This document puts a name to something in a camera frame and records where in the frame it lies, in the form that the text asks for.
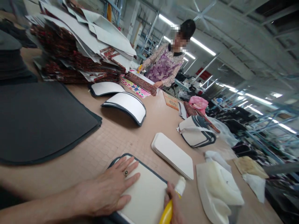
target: black collar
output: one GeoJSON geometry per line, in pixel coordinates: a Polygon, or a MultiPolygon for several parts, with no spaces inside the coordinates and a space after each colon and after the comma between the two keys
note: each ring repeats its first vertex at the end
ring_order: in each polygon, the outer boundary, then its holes
{"type": "MultiPolygon", "coordinates": [[[[168,44],[168,51],[171,51],[171,44],[170,43],[168,44]]],[[[176,57],[176,56],[180,56],[182,54],[183,54],[183,52],[174,52],[173,56],[176,57]]]]}

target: red sign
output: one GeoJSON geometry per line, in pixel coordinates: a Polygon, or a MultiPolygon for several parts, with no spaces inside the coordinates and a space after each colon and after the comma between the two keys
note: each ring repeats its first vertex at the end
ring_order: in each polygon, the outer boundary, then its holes
{"type": "MultiPolygon", "coordinates": [[[[198,75],[199,73],[201,73],[201,71],[203,70],[203,68],[200,68],[196,75],[198,75]]],[[[207,72],[207,71],[204,71],[199,77],[203,80],[203,81],[206,81],[208,78],[210,78],[212,75],[211,73],[207,72]]]]}

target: beige table surface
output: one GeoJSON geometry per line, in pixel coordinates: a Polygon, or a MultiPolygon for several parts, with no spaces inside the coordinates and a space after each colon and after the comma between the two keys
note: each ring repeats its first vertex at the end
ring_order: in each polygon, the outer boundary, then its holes
{"type": "MultiPolygon", "coordinates": [[[[25,63],[35,74],[32,57],[41,54],[39,49],[21,49],[25,63]]],[[[204,163],[203,152],[214,150],[226,160],[235,158],[231,148],[221,139],[212,145],[198,149],[189,147],[176,128],[182,121],[178,111],[166,105],[162,91],[157,96],[141,99],[146,107],[146,118],[142,127],[137,127],[125,113],[112,108],[101,108],[108,96],[94,98],[84,85],[67,85],[72,94],[88,109],[103,118],[102,126],[73,150],[49,162],[9,167],[0,166],[0,184],[26,199],[42,198],[60,192],[80,181],[103,173],[112,160],[130,153],[164,179],[176,183],[179,173],[156,155],[150,145],[156,133],[162,132],[193,159],[194,180],[187,181],[181,203],[188,223],[210,223],[201,204],[197,189],[195,165],[204,163]]],[[[270,204],[258,202],[256,196],[244,182],[236,166],[229,161],[236,183],[245,205],[238,223],[282,223],[270,204]]]]}

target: person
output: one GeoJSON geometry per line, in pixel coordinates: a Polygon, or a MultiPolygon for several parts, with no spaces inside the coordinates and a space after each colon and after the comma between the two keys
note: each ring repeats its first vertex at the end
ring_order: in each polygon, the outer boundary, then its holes
{"type": "MultiPolygon", "coordinates": [[[[48,196],[0,211],[0,223],[54,223],[77,216],[106,216],[121,210],[131,200],[130,195],[122,195],[139,178],[140,173],[125,179],[138,166],[134,157],[118,160],[112,167],[93,180],[79,183],[58,194],[48,196]]],[[[185,224],[178,206],[178,195],[174,185],[168,183],[164,204],[173,200],[171,224],[185,224]]]]}
{"type": "Polygon", "coordinates": [[[155,82],[154,87],[170,87],[174,83],[174,78],[184,62],[184,53],[181,48],[185,47],[196,29],[195,22],[191,19],[186,20],[176,33],[172,44],[164,44],[159,47],[152,56],[147,58],[138,72],[144,70],[150,64],[153,67],[145,75],[155,82]]]}

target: hand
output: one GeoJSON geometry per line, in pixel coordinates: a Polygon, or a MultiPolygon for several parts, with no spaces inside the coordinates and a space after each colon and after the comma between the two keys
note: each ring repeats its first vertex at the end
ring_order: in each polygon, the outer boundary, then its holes
{"type": "Polygon", "coordinates": [[[143,70],[143,65],[141,65],[141,66],[139,66],[138,68],[137,68],[137,72],[141,72],[143,70]]]}
{"type": "Polygon", "coordinates": [[[183,216],[179,207],[179,197],[177,192],[174,190],[174,185],[170,182],[167,183],[166,195],[164,198],[164,208],[168,202],[172,199],[172,218],[171,224],[186,224],[185,217],[183,216]]]}
{"type": "Polygon", "coordinates": [[[163,85],[163,82],[162,81],[158,81],[154,84],[154,87],[158,88],[160,87],[161,85],[163,85]]]}
{"type": "Polygon", "coordinates": [[[133,160],[134,157],[128,160],[122,157],[96,179],[76,186],[77,196],[74,206],[77,214],[102,216],[123,209],[131,200],[131,196],[121,195],[140,177],[140,173],[136,173],[125,180],[124,171],[127,170],[129,175],[139,164],[136,161],[129,166],[133,160]]]}

